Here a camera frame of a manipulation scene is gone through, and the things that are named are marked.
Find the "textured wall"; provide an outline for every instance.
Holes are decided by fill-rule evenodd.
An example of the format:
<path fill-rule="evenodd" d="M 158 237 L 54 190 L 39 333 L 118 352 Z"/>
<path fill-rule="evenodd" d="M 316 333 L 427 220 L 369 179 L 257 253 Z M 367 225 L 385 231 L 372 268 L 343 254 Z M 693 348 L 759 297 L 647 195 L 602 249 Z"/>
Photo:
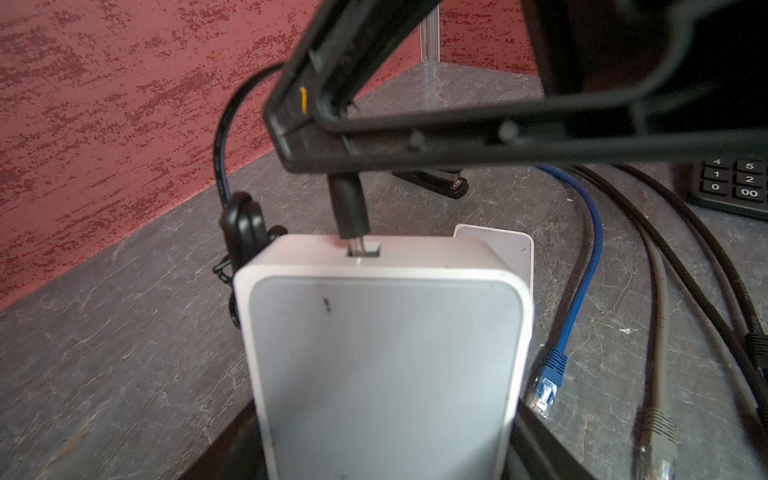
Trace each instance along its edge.
<path fill-rule="evenodd" d="M 3 0 L 0 309 L 211 185 L 226 100 L 289 56 L 318 4 Z M 419 60 L 417 35 L 367 89 Z M 235 121 L 231 169 L 271 148 L 267 92 Z"/>
<path fill-rule="evenodd" d="M 444 0 L 440 59 L 538 75 L 520 0 Z"/>

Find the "gray countertop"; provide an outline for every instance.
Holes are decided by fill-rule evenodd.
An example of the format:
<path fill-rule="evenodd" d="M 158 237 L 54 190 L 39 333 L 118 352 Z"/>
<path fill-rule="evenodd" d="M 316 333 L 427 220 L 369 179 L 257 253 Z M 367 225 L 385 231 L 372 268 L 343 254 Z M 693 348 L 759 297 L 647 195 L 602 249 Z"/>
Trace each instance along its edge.
<path fill-rule="evenodd" d="M 537 78 L 424 63 L 359 104 L 364 114 L 386 114 L 539 94 Z M 641 168 L 669 186 L 685 171 Z M 730 318 L 718 277 L 684 222 L 627 175 L 595 170 L 639 206 Z M 449 200 L 386 173 L 364 174 L 373 233 L 451 235 L 457 223 L 529 233 L 536 309 L 530 370 L 588 257 L 588 213 L 574 191 L 535 168 L 479 168 L 464 176 L 469 193 Z M 334 230 L 325 179 L 285 174 L 274 154 L 235 174 L 233 187 L 259 198 L 270 224 L 293 233 Z M 604 252 L 545 424 L 597 478 L 630 478 L 646 398 L 650 264 L 633 225 L 589 190 L 603 217 Z M 768 222 L 694 210 L 765 317 Z M 0 313 L 3 478 L 175 478 L 248 402 L 229 292 L 210 272 L 224 252 L 219 212 L 210 188 Z M 678 478 L 768 478 L 766 440 L 740 372 L 676 278 L 670 287 Z"/>

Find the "keypad button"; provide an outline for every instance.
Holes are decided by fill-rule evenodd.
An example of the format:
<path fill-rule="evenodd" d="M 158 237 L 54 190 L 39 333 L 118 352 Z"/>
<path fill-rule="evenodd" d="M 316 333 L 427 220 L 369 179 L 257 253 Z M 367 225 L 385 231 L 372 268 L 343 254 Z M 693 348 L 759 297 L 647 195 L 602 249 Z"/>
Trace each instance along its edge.
<path fill-rule="evenodd" d="M 713 182 L 711 180 L 702 180 L 701 191 L 705 194 L 715 194 L 726 197 L 730 195 L 730 185 L 722 182 Z"/>
<path fill-rule="evenodd" d="M 707 180 L 718 180 L 718 181 L 728 181 L 730 180 L 731 173 L 728 170 L 720 170 L 717 168 L 712 167 L 704 167 L 704 172 L 701 174 L 702 177 L 706 178 Z"/>
<path fill-rule="evenodd" d="M 765 177 L 755 174 L 743 174 L 738 172 L 736 174 L 736 183 L 752 188 L 763 188 L 765 186 Z"/>
<path fill-rule="evenodd" d="M 736 162 L 736 169 L 739 172 L 762 175 L 766 167 L 762 160 L 739 160 Z"/>
<path fill-rule="evenodd" d="M 731 167 L 733 166 L 733 160 L 730 158 L 722 158 L 722 157 L 709 158 L 704 161 L 704 165 L 712 168 L 725 168 L 727 170 L 730 170 Z"/>
<path fill-rule="evenodd" d="M 754 188 L 749 187 L 736 187 L 733 189 L 733 196 L 736 198 L 740 198 L 741 200 L 749 200 L 751 202 L 763 202 L 763 197 L 765 194 L 761 192 L 760 190 L 756 190 Z"/>

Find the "white plastic casing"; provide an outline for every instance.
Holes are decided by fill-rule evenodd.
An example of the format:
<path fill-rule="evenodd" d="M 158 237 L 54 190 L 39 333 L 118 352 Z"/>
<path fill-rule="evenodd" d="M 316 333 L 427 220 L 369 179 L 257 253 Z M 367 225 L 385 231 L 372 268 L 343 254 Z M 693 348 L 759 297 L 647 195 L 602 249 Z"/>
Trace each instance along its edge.
<path fill-rule="evenodd" d="M 453 230 L 453 236 L 484 241 L 504 260 L 509 271 L 522 278 L 529 289 L 532 288 L 534 248 L 533 239 L 527 233 L 459 223 Z"/>
<path fill-rule="evenodd" d="M 270 480 L 496 480 L 531 338 L 482 241 L 286 235 L 234 278 Z"/>

